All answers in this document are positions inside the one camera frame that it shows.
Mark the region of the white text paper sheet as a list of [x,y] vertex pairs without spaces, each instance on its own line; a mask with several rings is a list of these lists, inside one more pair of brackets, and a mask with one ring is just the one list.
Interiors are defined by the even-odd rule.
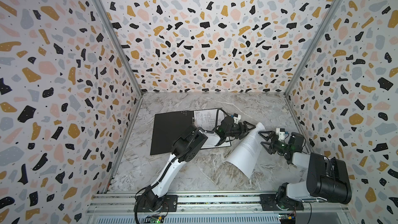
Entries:
[[260,137],[259,132],[264,130],[264,125],[258,122],[226,159],[226,162],[237,167],[248,179],[251,178],[262,149],[263,138]]

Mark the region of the white drawing paper sheet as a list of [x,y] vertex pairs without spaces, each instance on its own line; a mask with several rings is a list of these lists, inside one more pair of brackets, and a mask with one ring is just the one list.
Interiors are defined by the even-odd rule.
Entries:
[[219,126],[224,118],[225,114],[222,111],[217,111],[216,108],[194,111],[194,125],[201,127],[203,129],[201,132],[207,136],[207,140],[201,149],[231,147],[231,142],[229,139],[227,139],[220,146],[216,146],[220,140],[220,137],[216,135],[213,129],[215,126]]

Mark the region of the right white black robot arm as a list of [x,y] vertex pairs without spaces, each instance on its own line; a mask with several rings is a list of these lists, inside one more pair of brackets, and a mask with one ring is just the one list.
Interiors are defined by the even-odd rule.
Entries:
[[328,158],[318,153],[303,152],[305,138],[282,129],[260,131],[261,145],[270,155],[278,154],[287,164],[307,170],[305,181],[283,183],[279,186],[272,203],[281,210],[303,210],[305,201],[323,201],[348,204],[352,190],[344,161]]

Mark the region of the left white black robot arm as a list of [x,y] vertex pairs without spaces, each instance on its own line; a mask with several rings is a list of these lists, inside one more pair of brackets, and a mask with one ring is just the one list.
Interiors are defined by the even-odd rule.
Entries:
[[181,168],[195,158],[206,141],[214,141],[218,147],[228,138],[239,140],[245,138],[255,127],[247,121],[236,123],[232,116],[226,116],[221,125],[211,131],[194,124],[190,125],[173,143],[169,159],[157,179],[141,189],[141,195],[135,196],[135,209],[143,207],[151,212],[158,210]]

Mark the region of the right circuit board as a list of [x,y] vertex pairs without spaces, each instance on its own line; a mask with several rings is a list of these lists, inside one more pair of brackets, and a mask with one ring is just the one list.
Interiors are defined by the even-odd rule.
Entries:
[[295,215],[279,214],[279,221],[281,224],[296,224]]

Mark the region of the left green circuit board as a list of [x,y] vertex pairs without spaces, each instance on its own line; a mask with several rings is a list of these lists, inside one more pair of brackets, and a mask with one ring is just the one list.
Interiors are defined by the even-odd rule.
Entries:
[[162,224],[164,223],[165,216],[163,215],[152,215],[147,216],[144,219],[144,224]]

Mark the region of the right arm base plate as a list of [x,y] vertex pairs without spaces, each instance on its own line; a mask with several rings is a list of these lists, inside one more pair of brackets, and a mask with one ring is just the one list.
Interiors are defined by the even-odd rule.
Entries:
[[285,195],[261,194],[260,205],[263,211],[303,211],[304,206],[300,201],[288,198]]

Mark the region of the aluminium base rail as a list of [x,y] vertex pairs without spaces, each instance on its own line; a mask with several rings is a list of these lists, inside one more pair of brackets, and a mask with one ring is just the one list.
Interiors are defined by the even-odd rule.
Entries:
[[177,211],[136,213],[133,192],[94,196],[85,224],[144,224],[147,216],[165,216],[163,224],[280,224],[279,214],[295,215],[296,224],[353,224],[348,208],[338,203],[303,202],[303,211],[263,211],[261,194],[273,191],[172,192]]

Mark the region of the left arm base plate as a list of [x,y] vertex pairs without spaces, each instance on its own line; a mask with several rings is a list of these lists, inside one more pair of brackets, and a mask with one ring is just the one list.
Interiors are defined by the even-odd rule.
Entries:
[[134,207],[134,210],[138,213],[158,212],[161,209],[165,212],[176,212],[177,202],[177,195],[164,195],[159,198],[155,195],[145,194],[137,198],[137,206]]

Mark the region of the aluminium corner post right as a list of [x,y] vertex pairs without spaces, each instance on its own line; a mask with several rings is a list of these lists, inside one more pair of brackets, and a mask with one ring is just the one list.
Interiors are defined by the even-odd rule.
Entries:
[[320,42],[321,38],[324,36],[325,32],[328,29],[329,24],[331,23],[336,11],[338,10],[340,4],[342,3],[343,0],[334,0],[326,13],[324,19],[321,22],[321,25],[319,26],[314,38],[309,44],[309,47],[307,51],[304,54],[303,59],[301,60],[300,64],[297,66],[297,70],[295,71],[293,78],[291,79],[284,96],[285,98],[288,98],[288,95],[292,92],[295,83],[298,81],[300,74],[304,71],[305,65],[308,63],[310,60],[315,48],[317,47],[318,43]]

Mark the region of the aluminium corner post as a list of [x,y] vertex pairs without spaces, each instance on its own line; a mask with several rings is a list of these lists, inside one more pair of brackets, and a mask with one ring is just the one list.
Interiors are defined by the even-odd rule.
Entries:
[[133,71],[132,71],[132,69],[130,67],[130,64],[129,64],[127,58],[126,58],[126,55],[123,52],[123,49],[122,49],[121,44],[120,44],[120,41],[119,41],[119,39],[116,36],[116,33],[115,33],[114,28],[112,26],[112,23],[109,20],[107,14],[106,14],[105,8],[104,8],[101,0],[92,0],[92,3],[93,3],[94,7],[96,8],[96,10],[98,12],[98,16],[101,19],[106,32],[109,35],[109,39],[111,40],[113,46],[115,47],[115,49],[116,49],[116,51],[117,51],[117,53],[119,55],[119,58],[121,59],[121,62],[122,62],[123,66],[126,69],[126,73],[129,76],[130,81],[132,82],[134,91],[137,93],[138,97],[142,97],[143,93],[142,93],[141,89],[139,88],[138,82],[137,82],[137,80],[136,80],[136,78],[134,76],[134,73],[133,73]]
[[309,44],[309,47],[307,51],[304,54],[303,59],[301,60],[300,64],[297,66],[297,70],[295,71],[293,78],[291,79],[284,96],[285,98],[288,98],[288,95],[292,92],[295,83],[298,81],[300,74],[304,71],[305,65],[308,63],[310,60],[315,48],[317,47],[318,43],[320,42],[321,38],[324,36],[325,32],[328,29],[329,24],[331,23],[336,11],[338,10],[340,4],[342,3],[343,0],[334,0],[326,13],[324,19],[321,22],[321,25],[319,26],[314,38]]

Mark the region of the aluminium corner post left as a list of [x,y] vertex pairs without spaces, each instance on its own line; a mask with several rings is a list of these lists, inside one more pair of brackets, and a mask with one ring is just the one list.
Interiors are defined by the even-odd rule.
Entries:
[[138,97],[142,97],[143,93],[142,93],[141,89],[139,88],[138,82],[137,82],[137,80],[136,80],[136,78],[134,76],[134,73],[133,73],[133,71],[132,71],[132,69],[130,67],[130,64],[129,64],[127,58],[126,58],[126,55],[123,52],[123,49],[122,49],[121,44],[120,44],[120,41],[119,41],[119,39],[116,36],[116,33],[115,33],[114,28],[112,26],[112,23],[109,20],[107,14],[106,14],[105,8],[104,8],[101,0],[92,0],[92,3],[93,3],[94,7],[96,8],[96,10],[98,12],[98,16],[101,19],[106,32],[109,35],[109,39],[111,40],[113,46],[115,47],[115,49],[116,49],[116,51],[117,51],[117,53],[119,55],[119,58],[121,59],[121,62],[122,62],[123,66],[126,69],[126,73],[129,76],[130,81],[132,82],[134,91],[137,93]]

